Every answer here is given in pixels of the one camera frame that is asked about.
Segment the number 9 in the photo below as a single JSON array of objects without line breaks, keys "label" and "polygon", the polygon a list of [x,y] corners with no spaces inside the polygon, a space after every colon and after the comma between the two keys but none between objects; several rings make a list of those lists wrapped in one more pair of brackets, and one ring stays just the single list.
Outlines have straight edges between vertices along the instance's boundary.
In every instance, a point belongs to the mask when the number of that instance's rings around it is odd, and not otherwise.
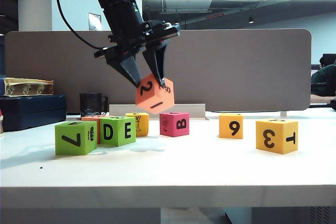
[{"label": "number 9", "polygon": [[230,129],[233,131],[232,132],[232,136],[236,135],[237,132],[239,131],[240,129],[240,124],[237,122],[237,121],[232,121],[230,122],[230,125],[229,125]]}]

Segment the number 3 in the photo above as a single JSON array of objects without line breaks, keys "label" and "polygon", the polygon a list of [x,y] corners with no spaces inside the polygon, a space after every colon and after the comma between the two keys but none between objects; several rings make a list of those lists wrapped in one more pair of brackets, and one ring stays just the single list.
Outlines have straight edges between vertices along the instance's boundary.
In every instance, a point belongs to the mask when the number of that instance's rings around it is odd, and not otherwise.
[{"label": "number 3", "polygon": [[271,134],[272,136],[275,136],[275,132],[272,131],[272,130],[265,130],[264,131],[264,138],[265,138],[264,144],[267,148],[271,149],[275,146],[275,144],[274,143],[271,143],[271,144],[268,143],[269,141],[271,141],[271,138],[267,134]]}]

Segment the wall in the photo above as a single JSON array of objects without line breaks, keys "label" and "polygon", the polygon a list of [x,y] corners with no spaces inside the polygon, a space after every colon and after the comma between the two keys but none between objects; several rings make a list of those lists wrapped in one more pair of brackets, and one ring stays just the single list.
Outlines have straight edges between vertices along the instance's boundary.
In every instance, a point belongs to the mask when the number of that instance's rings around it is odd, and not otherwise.
[{"label": "wall", "polygon": [[[56,0],[51,0],[53,11],[53,30],[69,30],[59,14]],[[138,8],[142,13],[141,0],[137,0]],[[110,30],[107,20],[99,5],[98,0],[60,0],[61,8],[68,23],[74,30],[88,30],[88,14],[101,15],[102,30]]]},{"label": "wall", "polygon": [[5,45],[0,44],[0,78],[5,77]]},{"label": "wall", "polygon": [[319,64],[323,53],[336,53],[336,13],[326,13],[303,18],[258,25],[253,29],[305,28],[312,34],[312,64]]},{"label": "wall", "polygon": [[18,0],[19,30],[51,30],[50,0]]}]

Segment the foam cube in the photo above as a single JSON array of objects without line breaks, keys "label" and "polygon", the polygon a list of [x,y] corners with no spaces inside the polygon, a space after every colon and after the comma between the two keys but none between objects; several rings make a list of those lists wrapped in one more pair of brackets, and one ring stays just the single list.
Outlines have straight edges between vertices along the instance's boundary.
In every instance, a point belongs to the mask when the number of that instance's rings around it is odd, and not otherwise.
[{"label": "foam cube", "polygon": [[160,134],[165,136],[189,135],[189,113],[161,113]]},{"label": "foam cube", "polygon": [[126,113],[125,115],[135,118],[136,136],[147,136],[148,135],[148,128],[149,128],[148,113]]},{"label": "foam cube", "polygon": [[105,118],[107,115],[92,115],[81,117],[82,121],[95,121],[97,122],[97,144],[100,144],[100,119]]},{"label": "foam cube", "polygon": [[221,113],[219,115],[219,137],[243,138],[243,115],[236,113]]},{"label": "foam cube", "polygon": [[256,121],[256,148],[286,154],[298,150],[298,122],[267,119]]},{"label": "foam cube", "polygon": [[135,142],[135,118],[108,116],[100,119],[100,143],[121,146]]},{"label": "foam cube", "polygon": [[69,121],[55,125],[56,155],[86,155],[96,148],[96,122]]},{"label": "foam cube", "polygon": [[174,106],[174,85],[165,78],[166,87],[159,85],[153,74],[143,78],[137,89],[135,104],[153,114],[158,114]]}]

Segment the black cable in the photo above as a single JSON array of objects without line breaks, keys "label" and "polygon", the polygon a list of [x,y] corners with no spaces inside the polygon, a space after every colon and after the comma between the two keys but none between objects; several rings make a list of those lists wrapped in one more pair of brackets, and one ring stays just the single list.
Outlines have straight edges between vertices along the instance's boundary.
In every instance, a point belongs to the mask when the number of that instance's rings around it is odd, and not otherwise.
[{"label": "black cable", "polygon": [[64,21],[64,23],[67,25],[67,27],[73,32],[74,35],[76,35],[77,38],[79,38],[81,41],[83,41],[86,45],[94,48],[94,49],[102,49],[102,47],[96,47],[94,45],[92,45],[90,42],[87,42],[85,39],[83,39],[82,37],[80,37],[78,35],[78,33],[75,32],[75,30],[73,30],[73,28],[69,25],[69,23],[67,22],[67,20],[65,19],[65,16],[62,12],[62,9],[61,9],[61,4],[59,3],[59,0],[56,0],[57,2],[57,6],[58,6],[58,10],[59,10],[59,13]]}]

